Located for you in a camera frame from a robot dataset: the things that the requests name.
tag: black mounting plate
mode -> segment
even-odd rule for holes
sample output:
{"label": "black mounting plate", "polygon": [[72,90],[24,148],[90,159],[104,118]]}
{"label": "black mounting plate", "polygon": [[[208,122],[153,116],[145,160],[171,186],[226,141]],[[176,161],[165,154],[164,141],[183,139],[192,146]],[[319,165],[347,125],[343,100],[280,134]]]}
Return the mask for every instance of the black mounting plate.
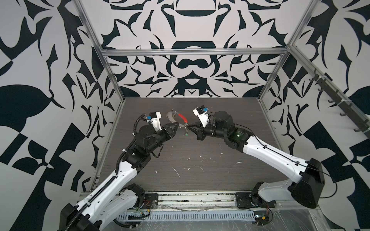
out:
{"label": "black mounting plate", "polygon": [[141,209],[151,209],[154,205],[157,205],[158,193],[145,193],[144,200],[150,201],[150,203],[147,201],[144,202],[144,205]]}
{"label": "black mounting plate", "polygon": [[[249,196],[250,193],[235,193],[236,197],[236,206],[238,209],[249,209],[254,208],[252,204],[252,197]],[[260,208],[266,208],[269,205],[269,208],[275,208],[276,201],[266,202],[266,204],[262,204]]]}

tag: gray wooden tabletop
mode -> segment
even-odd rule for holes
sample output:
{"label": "gray wooden tabletop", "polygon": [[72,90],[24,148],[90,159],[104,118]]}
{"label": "gray wooden tabletop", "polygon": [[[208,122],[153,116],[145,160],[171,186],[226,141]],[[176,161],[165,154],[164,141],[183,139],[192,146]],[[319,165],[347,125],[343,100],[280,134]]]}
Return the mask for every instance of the gray wooden tabletop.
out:
{"label": "gray wooden tabletop", "polygon": [[[101,171],[102,182],[115,168],[117,158],[132,140],[132,127],[142,113],[160,111],[161,125],[170,123],[172,109],[189,123],[198,121],[193,109],[204,105],[210,111],[226,111],[234,123],[251,128],[263,141],[276,147],[266,118],[256,98],[128,98]],[[138,130],[145,125],[139,122]],[[223,139],[196,135],[179,128],[176,136],[164,143],[160,158],[152,156],[146,167],[130,181],[146,191],[250,190],[259,181],[287,179],[268,164],[229,148]]]}

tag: black and white patterned wall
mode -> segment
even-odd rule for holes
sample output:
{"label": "black and white patterned wall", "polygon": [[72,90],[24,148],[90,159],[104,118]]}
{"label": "black and white patterned wall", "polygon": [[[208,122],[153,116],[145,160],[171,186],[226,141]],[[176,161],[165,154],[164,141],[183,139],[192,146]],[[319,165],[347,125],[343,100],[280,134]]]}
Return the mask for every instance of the black and white patterned wall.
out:
{"label": "black and white patterned wall", "polygon": [[0,224],[57,230],[120,100],[70,0],[0,3]]}
{"label": "black and white patterned wall", "polygon": [[323,0],[297,47],[370,115],[370,2]]}
{"label": "black and white patterned wall", "polygon": [[[285,47],[309,0],[83,0],[105,49]],[[258,96],[278,55],[110,57],[125,97]]]}
{"label": "black and white patterned wall", "polygon": [[[369,110],[370,2],[323,0],[298,48],[366,114]],[[263,99],[286,152],[316,158],[338,183],[319,200],[333,228],[369,229],[370,141],[290,56]],[[322,197],[335,184],[326,177]]]}
{"label": "black and white patterned wall", "polygon": [[284,47],[309,0],[82,0],[106,49]]}
{"label": "black and white patterned wall", "polygon": [[279,55],[109,57],[125,97],[258,96]]}

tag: white paint speck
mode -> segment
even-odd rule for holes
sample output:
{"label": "white paint speck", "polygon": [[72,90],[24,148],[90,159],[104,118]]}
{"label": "white paint speck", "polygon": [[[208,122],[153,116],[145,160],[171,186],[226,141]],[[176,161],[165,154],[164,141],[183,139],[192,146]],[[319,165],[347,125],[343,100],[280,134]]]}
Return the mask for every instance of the white paint speck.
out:
{"label": "white paint speck", "polygon": [[177,175],[179,176],[179,178],[181,179],[179,173],[176,171],[176,169],[174,167],[172,167],[174,169],[174,171],[177,173]]}

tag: black cable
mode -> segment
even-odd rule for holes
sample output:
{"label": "black cable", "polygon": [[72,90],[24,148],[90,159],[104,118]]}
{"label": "black cable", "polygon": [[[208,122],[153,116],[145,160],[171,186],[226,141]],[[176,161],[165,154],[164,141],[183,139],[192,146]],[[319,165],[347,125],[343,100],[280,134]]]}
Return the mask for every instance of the black cable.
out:
{"label": "black cable", "polygon": [[133,138],[133,140],[131,141],[131,143],[126,147],[126,151],[125,152],[122,152],[122,154],[118,157],[117,159],[117,162],[116,162],[116,169],[115,169],[115,174],[118,175],[118,170],[120,168],[120,162],[123,158],[123,156],[126,154],[127,150],[129,150],[131,148],[131,146],[135,143],[136,141],[136,137]]}
{"label": "black cable", "polygon": [[125,191],[126,189],[127,189],[127,187],[122,188],[122,189],[119,191],[118,196],[120,196],[120,195],[121,195],[121,192]]}
{"label": "black cable", "polygon": [[335,180],[331,175],[329,175],[329,174],[327,174],[327,173],[325,173],[325,172],[323,172],[323,171],[320,171],[320,170],[317,170],[317,169],[314,169],[314,168],[311,168],[311,167],[304,166],[304,165],[300,164],[299,162],[296,162],[296,161],[294,161],[294,160],[292,160],[292,159],[290,159],[290,158],[288,158],[288,157],[286,157],[286,156],[284,156],[284,155],[282,155],[282,154],[278,153],[277,151],[275,151],[275,150],[273,150],[273,149],[271,149],[271,148],[268,148],[268,147],[267,147],[267,145],[263,145],[263,144],[262,144],[262,142],[261,142],[261,141],[258,139],[258,137],[254,134],[254,132],[252,131],[252,129],[250,129],[250,128],[246,127],[246,126],[240,125],[240,124],[236,124],[236,123],[235,123],[235,125],[238,125],[238,126],[240,126],[240,127],[244,127],[244,128],[246,128],[246,129],[250,130],[250,131],[252,132],[252,134],[254,135],[254,137],[257,139],[257,141],[258,141],[258,142],[263,146],[263,148],[269,149],[269,150],[271,150],[271,151],[273,151],[273,152],[275,152],[275,153],[277,153],[277,154],[281,155],[282,157],[285,157],[286,159],[290,160],[291,162],[293,162],[293,163],[295,163],[295,164],[297,164],[297,165],[301,165],[301,166],[306,167],[306,168],[308,168],[308,169],[312,169],[312,170],[318,171],[318,172],[320,172],[320,173],[323,173],[323,174],[325,174],[325,175],[329,176],[329,177],[333,180],[333,182],[335,183],[335,192],[334,192],[331,196],[328,196],[328,197],[320,197],[320,199],[324,199],[324,198],[331,198],[331,197],[333,197],[333,196],[337,193],[337,191],[338,191],[338,184],[337,184],[337,181],[336,181],[336,180]]}
{"label": "black cable", "polygon": [[123,227],[123,228],[136,228],[137,226],[133,226],[133,225],[126,225],[126,224],[122,224],[121,222],[117,221],[116,219],[113,220],[114,223],[116,223],[117,225]]}
{"label": "black cable", "polygon": [[161,151],[162,151],[162,149],[163,149],[163,146],[164,146],[164,144],[162,144],[162,147],[161,147],[161,149],[159,150],[158,156],[156,156],[156,155],[154,154],[154,152],[152,152],[152,155],[153,155],[155,158],[159,158],[159,156],[161,155]]}
{"label": "black cable", "polygon": [[[136,135],[136,127],[137,127],[137,124],[139,123],[139,121],[145,116],[146,114],[142,114],[141,116],[139,116],[139,118],[135,121],[134,123],[134,135]],[[126,150],[128,150],[136,141],[136,138],[134,138],[131,143],[127,146]],[[117,163],[116,163],[116,169],[115,169],[115,173],[116,175],[118,174],[118,170],[119,170],[119,167],[120,167],[120,162],[121,162],[121,159],[123,158],[123,156],[126,154],[126,152],[122,152],[122,154],[119,156],[118,160],[117,160]],[[99,191],[96,192],[96,194],[94,194],[89,200],[88,202],[91,203],[93,202],[93,200],[95,198],[98,197],[98,195],[100,195],[112,182],[113,180],[115,179],[116,177],[115,176],[112,176],[112,178],[109,179],[109,181],[101,188],[99,189]],[[82,212],[88,207],[88,204],[84,204],[81,209],[72,217],[72,219],[69,221],[69,223],[66,225],[64,231],[68,231],[70,230],[70,228],[72,227],[72,225],[75,223],[75,221],[77,220],[77,218],[82,214]]]}
{"label": "black cable", "polygon": [[215,116],[214,115],[209,115],[209,121],[211,124],[214,124],[215,123]]}
{"label": "black cable", "polygon": [[141,116],[139,116],[139,118],[135,121],[135,123],[134,123],[134,136],[136,136],[136,133],[137,133],[137,131],[136,131],[136,127],[138,126],[139,121],[140,121],[140,120],[141,120],[145,115],[146,115],[145,113],[141,114]]}
{"label": "black cable", "polygon": [[[94,194],[89,200],[88,202],[91,203],[100,193],[102,193],[104,191],[104,189],[106,189],[112,182],[113,180],[115,179],[115,176],[112,176],[112,178],[109,179],[109,181],[101,188],[99,189],[99,191],[97,191],[96,194]],[[72,225],[75,223],[75,221],[77,220],[77,218],[81,215],[81,213],[89,206],[89,204],[84,204],[82,206],[82,208],[72,217],[72,219],[68,222],[68,224],[66,225],[64,231],[68,231],[70,230],[70,228],[72,227]]]}
{"label": "black cable", "polygon": [[272,219],[274,219],[274,214],[272,213],[270,208],[267,208],[267,209],[270,210],[271,212],[271,220],[269,219],[269,222],[268,222],[268,224],[270,224],[272,222]]}
{"label": "black cable", "polygon": [[141,216],[141,217],[136,217],[136,216],[132,216],[132,215],[129,215],[127,216],[127,218],[133,218],[133,219],[144,219],[145,217],[148,217],[150,216],[150,212],[147,214],[147,215],[144,215],[144,216]]}
{"label": "black cable", "polygon": [[260,206],[250,206],[248,208],[238,208],[238,209],[242,209],[242,210],[246,210],[246,209],[251,209],[251,208],[259,208]]}

